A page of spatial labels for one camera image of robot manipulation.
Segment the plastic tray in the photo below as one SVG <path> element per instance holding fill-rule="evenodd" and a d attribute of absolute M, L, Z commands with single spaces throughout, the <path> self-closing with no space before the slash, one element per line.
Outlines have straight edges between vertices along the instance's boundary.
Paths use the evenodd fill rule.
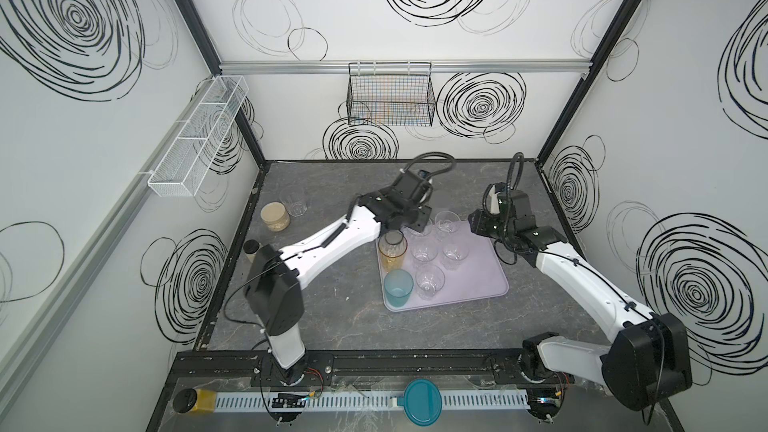
<path fill-rule="evenodd" d="M 437 239 L 436 231 L 434 229 L 432 230 L 432 233 L 426 237 L 413 235 L 408 232 L 408 229 L 404 229 L 403 233 L 406 236 L 406 240 L 408 240 L 408 251 L 406 251 L 406 257 L 403 260 L 402 268 L 413 276 L 413 292 L 408 296 L 408 302 L 402 307 L 395 308 L 386 300 L 386 293 L 384 292 L 384 276 L 386 275 L 386 271 L 382 268 L 381 260 L 379 260 L 379 251 L 376 251 L 376 260 L 379 263 L 379 278 L 382 284 L 382 297 L 384 299 L 384 305 L 390 311 L 410 311 L 416 308 L 474 301 L 479 298 L 499 297 L 509 291 L 507 276 L 504 274 L 502 264 L 498 261 L 496 253 L 493 251 L 493 243 L 491 242 L 491 239 L 473 234 L 469 230 L 469 223 L 462 222 L 459 229 L 454 232 L 454 234 L 457 238 L 460 238 L 469 244 L 471 248 L 469 256 L 466 257 L 464 264 L 457 270 L 447 271 L 440 264 L 440 255 L 442 254 L 442 252 L 440 252 L 437 258 L 431 261 L 430 264 L 440 267 L 440 270 L 446 275 L 446 284 L 431 301 L 422 299 L 416 292 L 418 285 L 416 284 L 415 262 L 417 262 L 417 260 L 411 255 L 410 247 L 411 244 L 415 244 L 418 241 L 432 240 L 437 244 L 439 244 L 440 241 Z"/>

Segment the black wire basket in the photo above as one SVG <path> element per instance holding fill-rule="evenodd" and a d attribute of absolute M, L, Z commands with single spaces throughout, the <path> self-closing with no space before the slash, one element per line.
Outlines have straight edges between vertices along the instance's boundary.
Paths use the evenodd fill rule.
<path fill-rule="evenodd" d="M 430 62 L 351 62 L 346 114 L 351 126 L 432 126 L 437 101 Z"/>

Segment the round plastic lid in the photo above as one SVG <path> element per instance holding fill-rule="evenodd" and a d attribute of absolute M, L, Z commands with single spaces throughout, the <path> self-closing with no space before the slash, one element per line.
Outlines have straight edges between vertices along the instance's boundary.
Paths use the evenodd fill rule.
<path fill-rule="evenodd" d="M 197 402 L 197 391 L 195 389 L 184 389 L 174 397 L 173 408 L 179 414 L 186 414 L 192 410 L 195 402 Z"/>
<path fill-rule="evenodd" d="M 261 209 L 261 217 L 267 223 L 281 220 L 285 213 L 286 207 L 280 202 L 270 202 Z"/>
<path fill-rule="evenodd" d="M 402 402 L 406 415 L 416 425 L 432 425 L 442 412 L 440 390 L 427 379 L 416 379 L 408 384 Z"/>
<path fill-rule="evenodd" d="M 257 250 L 259 250 L 259 242 L 256 240 L 246 240 L 245 244 L 243 244 L 243 252 L 245 254 L 255 254 Z"/>

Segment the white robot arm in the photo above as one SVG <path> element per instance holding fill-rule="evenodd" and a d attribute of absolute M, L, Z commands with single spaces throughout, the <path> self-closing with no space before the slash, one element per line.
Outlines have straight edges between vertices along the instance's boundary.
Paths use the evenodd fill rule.
<path fill-rule="evenodd" d="M 292 370 L 298 371 L 295 376 L 304 369 L 306 351 L 297 324 L 303 313 L 301 290 L 326 267 L 386 230 L 402 226 L 423 230 L 431 212 L 426 205 L 432 193 L 430 179 L 453 165 L 432 174 L 410 172 L 410 165 L 420 158 L 404 167 L 392 186 L 356 198 L 345 217 L 318 233 L 279 251 L 267 245 L 256 254 L 248 279 L 256 282 L 246 289 L 246 297 L 264 321 L 272 354 L 288 380 Z M 489 210 L 484 201 L 483 209 L 469 216 L 472 231 L 499 239 L 555 280 L 611 342 L 604 346 L 552 332 L 541 334 L 523 343 L 523 375 L 531 381 L 546 379 L 553 371 L 586 378 L 606 386 L 632 410 L 689 388 L 690 359 L 682 323 L 671 314 L 655 314 L 622 292 L 552 227 L 537 227 L 528 196 L 515 189 L 516 183 L 512 186 L 511 177 L 512 166 L 507 183 L 494 185 L 504 195 L 488 194 L 489 186 L 486 196 L 498 201 L 498 207 Z"/>

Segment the gray countertop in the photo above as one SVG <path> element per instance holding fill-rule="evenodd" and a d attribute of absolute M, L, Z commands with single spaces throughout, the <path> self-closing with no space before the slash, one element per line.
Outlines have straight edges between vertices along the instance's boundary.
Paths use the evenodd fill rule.
<path fill-rule="evenodd" d="M 276 248 L 312 235 L 346 213 L 357 193 L 388 186 L 401 163 L 291 163 L 272 164 L 266 175 L 248 238 Z M 436 170 L 441 164 L 417 166 Z M 508 162 L 460 162 L 448 174 L 435 177 L 429 201 L 434 211 L 450 209 L 461 218 L 480 206 L 487 184 L 504 182 Z M 309 208 L 291 218 L 282 232 L 271 232 L 259 211 L 279 200 L 280 190 L 291 184 L 306 188 Z M 562 226 L 534 165 L 526 162 L 518 186 L 531 199 L 540 226 Z M 227 297 L 248 275 L 244 254 L 227 289 Z M 303 291 L 304 315 L 299 322 L 308 349 L 384 348 L 519 348 L 521 342 L 545 331 L 568 338 L 607 344 L 599 326 L 562 288 L 520 259 L 502 265 L 509 292 L 496 298 L 448 304 L 414 311 L 390 312 L 382 299 L 376 247 L 365 244 L 329 266 Z M 233 318 L 257 320 L 242 292 L 229 303 Z M 208 350 L 250 349 L 261 340 L 259 328 L 219 317 Z"/>

